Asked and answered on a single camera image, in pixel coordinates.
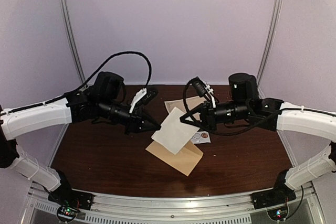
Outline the brown kraft envelope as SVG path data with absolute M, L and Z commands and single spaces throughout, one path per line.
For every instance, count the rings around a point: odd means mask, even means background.
M 171 153 L 164 146 L 155 141 L 153 141 L 146 150 L 185 176 L 191 174 L 203 157 L 203 152 L 191 141 L 177 154 Z

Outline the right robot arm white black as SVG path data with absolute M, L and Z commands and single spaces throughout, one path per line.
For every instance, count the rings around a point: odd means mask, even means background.
M 293 131 L 330 141 L 320 153 L 297 167 L 281 172 L 269 192 L 279 204 L 295 189 L 322 175 L 335 172 L 335 113 L 298 106 L 280 99 L 259 97 L 256 78 L 247 73 L 229 76 L 231 101 L 220 103 L 211 86 L 199 77 L 188 81 L 182 98 L 184 124 L 219 136 L 234 136 L 256 127 L 270 131 Z

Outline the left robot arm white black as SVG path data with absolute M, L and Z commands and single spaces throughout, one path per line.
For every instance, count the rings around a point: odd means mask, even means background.
M 18 147 L 16 138 L 50 126 L 86 120 L 123 125 L 125 134 L 151 132 L 161 128 L 142 109 L 157 96 L 157 88 L 142 88 L 129 105 L 117 101 L 120 91 L 125 91 L 124 79 L 120 75 L 100 72 L 94 84 L 84 90 L 67 92 L 52 101 L 1 110 L 1 168 L 16 170 L 27 179 L 42 185 L 64 205 L 71 205 L 76 197 L 65 174 L 40 164 Z

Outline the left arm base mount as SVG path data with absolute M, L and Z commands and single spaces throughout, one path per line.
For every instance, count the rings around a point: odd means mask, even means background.
M 70 195 L 57 195 L 55 192 L 48 193 L 48 200 L 60 206 L 71 207 L 76 210 L 90 210 L 93 202 L 93 194 L 72 190 Z

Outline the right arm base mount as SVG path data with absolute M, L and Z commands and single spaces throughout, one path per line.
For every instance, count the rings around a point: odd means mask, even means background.
M 269 208 L 276 205 L 284 205 L 296 199 L 295 193 L 282 193 L 276 190 L 266 190 L 253 193 L 251 199 L 254 209 Z

